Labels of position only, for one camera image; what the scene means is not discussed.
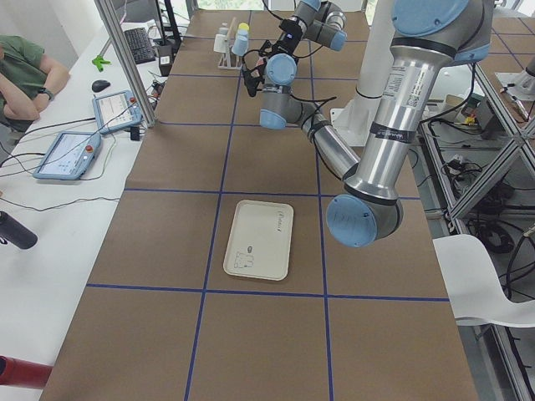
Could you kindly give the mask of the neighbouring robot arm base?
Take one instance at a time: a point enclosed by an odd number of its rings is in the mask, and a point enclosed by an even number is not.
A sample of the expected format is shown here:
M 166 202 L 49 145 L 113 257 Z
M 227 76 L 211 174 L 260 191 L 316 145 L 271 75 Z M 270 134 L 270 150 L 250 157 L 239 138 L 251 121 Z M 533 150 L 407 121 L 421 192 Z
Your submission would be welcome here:
M 522 122 L 529 122 L 534 109 L 534 58 L 520 73 L 495 73 L 500 93 L 511 102 Z

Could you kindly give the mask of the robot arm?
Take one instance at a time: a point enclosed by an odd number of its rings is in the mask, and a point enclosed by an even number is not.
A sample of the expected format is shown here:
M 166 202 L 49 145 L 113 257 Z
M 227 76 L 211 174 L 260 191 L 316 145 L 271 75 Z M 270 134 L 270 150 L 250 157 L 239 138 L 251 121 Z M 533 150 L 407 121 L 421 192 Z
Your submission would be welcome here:
M 444 67 L 477 63 L 490 48 L 491 1 L 397 1 L 393 5 L 393 63 L 361 155 L 322 115 L 319 103 L 296 98 L 294 50 L 301 40 L 340 50 L 344 18 L 330 3 L 302 1 L 280 23 L 281 36 L 260 49 L 262 63 L 244 69 L 250 95 L 262 96 L 266 129 L 298 125 L 343 182 L 345 192 L 327 210 L 327 225 L 340 243 L 367 246 L 397 230 L 403 207 L 395 183 L 415 137 L 425 104 Z
M 275 43 L 267 40 L 262 45 L 258 50 L 260 58 L 268 60 L 282 53 L 297 63 L 299 59 L 308 57 L 294 54 L 303 39 L 333 51 L 340 51 L 346 43 L 346 17 L 330 1 L 299 1 L 292 15 L 287 18 L 282 18 L 271 10 L 269 12 L 279 21 L 278 27 L 282 33 Z

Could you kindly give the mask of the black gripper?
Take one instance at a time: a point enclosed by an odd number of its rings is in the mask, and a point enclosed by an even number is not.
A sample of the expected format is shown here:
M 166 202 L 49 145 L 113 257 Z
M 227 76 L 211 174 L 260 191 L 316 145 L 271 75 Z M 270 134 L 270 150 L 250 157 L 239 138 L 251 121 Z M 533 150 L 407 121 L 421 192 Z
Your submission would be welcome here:
M 307 31 L 307 23 L 301 18 L 285 18 L 280 22 L 279 28 L 282 30 L 280 38 L 276 43 L 267 40 L 260 48 L 259 58 L 269 60 L 276 54 L 285 53 L 298 63 L 298 57 L 293 52 Z
M 248 69 L 247 67 L 242 67 L 242 76 L 244 84 L 247 90 L 247 94 L 250 97 L 255 97 L 260 84 L 264 83 L 264 70 L 263 66 L 257 66 L 254 69 Z

